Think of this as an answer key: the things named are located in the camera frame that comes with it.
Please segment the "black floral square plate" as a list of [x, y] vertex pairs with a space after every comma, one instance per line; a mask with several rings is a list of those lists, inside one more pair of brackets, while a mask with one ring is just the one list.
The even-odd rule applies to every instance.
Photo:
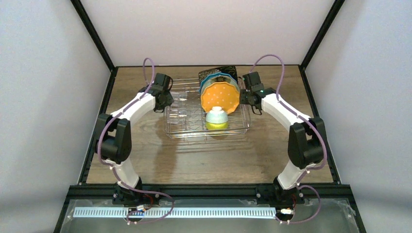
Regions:
[[199, 83], [205, 80], [208, 75], [215, 74], [215, 73], [227, 74], [232, 79], [234, 79], [236, 82], [238, 82], [237, 69], [234, 65], [231, 65], [231, 66], [214, 67], [214, 68], [200, 71], [198, 73]]

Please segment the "yellow-green small bowl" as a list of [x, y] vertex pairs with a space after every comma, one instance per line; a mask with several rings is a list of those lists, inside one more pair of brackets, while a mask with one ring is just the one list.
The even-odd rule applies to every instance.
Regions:
[[224, 122], [224, 123], [206, 122], [205, 126], [208, 130], [225, 130], [228, 128], [229, 124], [228, 122]]

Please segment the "pale green small bowl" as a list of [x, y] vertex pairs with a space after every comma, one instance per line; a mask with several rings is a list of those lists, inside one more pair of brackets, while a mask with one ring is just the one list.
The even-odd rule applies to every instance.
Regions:
[[228, 114], [220, 106], [213, 106], [206, 114], [206, 122], [212, 124], [223, 124], [228, 122]]

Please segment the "light blue floral plate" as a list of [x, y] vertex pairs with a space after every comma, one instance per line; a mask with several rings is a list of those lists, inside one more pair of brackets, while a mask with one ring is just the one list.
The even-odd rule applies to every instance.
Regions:
[[228, 84], [233, 85], [238, 91], [240, 90], [238, 83], [235, 79], [220, 75], [220, 76], [208, 78], [205, 82], [203, 82], [201, 84], [200, 94], [202, 94], [208, 86], [214, 83], [228, 83]]

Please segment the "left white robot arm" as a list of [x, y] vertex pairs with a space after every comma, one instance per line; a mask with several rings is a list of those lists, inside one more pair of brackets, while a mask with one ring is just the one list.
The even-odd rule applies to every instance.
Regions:
[[149, 84], [135, 97], [111, 114], [100, 114], [95, 126], [95, 152], [99, 161], [109, 167], [117, 184], [125, 189], [140, 192], [141, 178], [135, 172], [131, 159], [131, 128], [148, 112], [163, 112], [171, 106], [173, 79], [157, 73]]

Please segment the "metal wire dish rack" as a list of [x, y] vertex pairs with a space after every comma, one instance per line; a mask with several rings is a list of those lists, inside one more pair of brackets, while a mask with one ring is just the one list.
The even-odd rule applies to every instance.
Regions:
[[250, 110], [246, 105], [239, 105], [237, 109], [228, 115], [228, 128], [225, 130], [208, 130], [205, 126], [206, 112], [201, 107], [199, 81], [197, 78], [176, 79], [172, 85], [171, 91], [185, 91], [188, 99], [182, 108], [186, 108], [187, 117], [183, 125], [172, 125], [166, 121], [166, 112], [164, 110], [164, 128], [165, 133], [170, 138], [186, 137], [203, 137], [203, 136], [224, 136], [246, 133], [251, 124]]

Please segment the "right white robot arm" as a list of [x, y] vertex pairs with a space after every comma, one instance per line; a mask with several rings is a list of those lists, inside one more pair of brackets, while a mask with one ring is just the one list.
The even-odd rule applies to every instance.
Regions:
[[271, 115], [289, 133], [288, 163], [274, 183], [280, 190], [297, 188], [312, 170], [322, 169], [327, 162], [325, 125], [319, 117], [310, 117], [288, 104], [278, 89], [265, 88], [258, 72], [243, 75], [245, 88], [240, 92], [241, 104], [252, 107], [254, 114]]

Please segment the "clear plastic glass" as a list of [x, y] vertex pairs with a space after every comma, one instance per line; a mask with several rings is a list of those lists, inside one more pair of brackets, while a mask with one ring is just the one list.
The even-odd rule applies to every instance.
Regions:
[[186, 121], [186, 108], [169, 108], [166, 112], [166, 121], [172, 125], [183, 125]]
[[171, 107], [182, 108], [185, 106], [186, 101], [188, 99], [187, 92], [171, 91], [170, 94], [173, 98], [173, 103], [171, 104]]

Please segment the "orange plate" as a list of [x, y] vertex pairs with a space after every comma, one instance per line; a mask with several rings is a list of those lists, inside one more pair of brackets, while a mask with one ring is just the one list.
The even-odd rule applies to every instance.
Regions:
[[240, 91], [234, 84], [213, 83], [204, 89], [200, 100], [205, 112], [210, 112], [213, 107], [221, 107], [227, 114], [231, 114], [240, 104]]

